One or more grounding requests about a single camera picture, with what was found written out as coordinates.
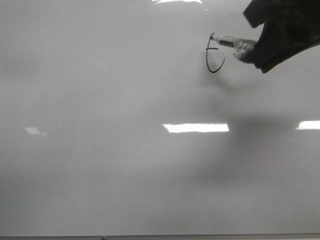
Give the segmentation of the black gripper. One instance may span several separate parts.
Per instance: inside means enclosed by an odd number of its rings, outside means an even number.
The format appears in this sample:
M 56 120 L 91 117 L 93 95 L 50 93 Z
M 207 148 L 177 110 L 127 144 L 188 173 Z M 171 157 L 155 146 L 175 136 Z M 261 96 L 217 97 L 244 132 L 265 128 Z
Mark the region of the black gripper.
M 263 73 L 320 44 L 318 0 L 252 0 L 243 15 L 252 28 L 263 26 L 250 56 Z

